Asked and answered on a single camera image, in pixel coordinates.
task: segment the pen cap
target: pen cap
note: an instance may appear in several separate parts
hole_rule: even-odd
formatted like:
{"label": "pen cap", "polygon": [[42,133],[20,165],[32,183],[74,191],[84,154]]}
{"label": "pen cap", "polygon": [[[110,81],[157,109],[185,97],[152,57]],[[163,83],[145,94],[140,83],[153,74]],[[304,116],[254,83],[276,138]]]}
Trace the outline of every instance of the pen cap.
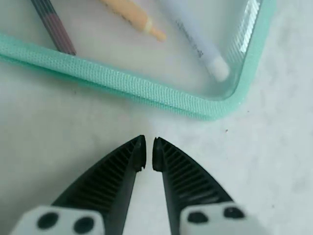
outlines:
{"label": "pen cap", "polygon": [[221,55],[218,55],[214,60],[206,64],[206,69],[218,82],[224,82],[230,74],[230,68]]}

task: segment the pencil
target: pencil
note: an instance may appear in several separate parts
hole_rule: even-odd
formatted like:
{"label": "pencil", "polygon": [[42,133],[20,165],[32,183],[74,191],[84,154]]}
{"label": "pencil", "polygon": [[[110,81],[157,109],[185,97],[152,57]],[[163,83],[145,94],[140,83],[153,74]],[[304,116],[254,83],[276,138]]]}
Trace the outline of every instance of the pencil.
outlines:
{"label": "pencil", "polygon": [[76,55],[76,50],[50,0],[31,0],[57,50]]}
{"label": "pencil", "polygon": [[164,41],[166,35],[154,27],[151,18],[138,5],[130,0],[101,0],[113,12],[121,15],[131,25],[141,32],[151,34],[159,41]]}

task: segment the white pen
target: white pen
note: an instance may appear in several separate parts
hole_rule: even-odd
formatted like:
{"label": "white pen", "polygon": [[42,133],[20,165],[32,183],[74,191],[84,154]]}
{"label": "white pen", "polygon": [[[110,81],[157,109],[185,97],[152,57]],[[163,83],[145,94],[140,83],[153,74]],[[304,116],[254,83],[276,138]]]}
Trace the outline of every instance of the white pen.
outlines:
{"label": "white pen", "polygon": [[166,9],[169,17],[187,38],[197,57],[204,63],[207,70],[219,82],[225,81],[230,73],[229,66],[222,58],[217,47],[206,41],[198,29],[198,25],[180,0],[158,0]]}

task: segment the black pencil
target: black pencil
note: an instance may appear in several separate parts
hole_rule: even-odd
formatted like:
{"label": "black pencil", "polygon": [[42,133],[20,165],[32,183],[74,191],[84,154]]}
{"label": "black pencil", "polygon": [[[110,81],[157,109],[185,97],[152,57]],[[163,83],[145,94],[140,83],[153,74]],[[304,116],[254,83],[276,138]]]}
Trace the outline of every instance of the black pencil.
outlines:
{"label": "black pencil", "polygon": [[76,50],[50,0],[31,0],[57,50],[76,55]]}

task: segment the white table surface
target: white table surface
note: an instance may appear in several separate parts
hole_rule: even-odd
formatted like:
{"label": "white table surface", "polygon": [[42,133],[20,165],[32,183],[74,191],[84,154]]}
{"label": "white table surface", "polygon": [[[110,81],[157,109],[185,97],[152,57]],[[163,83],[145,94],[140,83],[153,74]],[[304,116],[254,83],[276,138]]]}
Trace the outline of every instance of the white table surface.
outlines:
{"label": "white table surface", "polygon": [[273,235],[313,234],[312,11],[311,0],[278,0],[245,103],[215,122],[1,62],[1,234],[139,134],[147,166],[136,178],[125,235],[170,234],[162,177],[151,165],[158,136],[200,163]]}

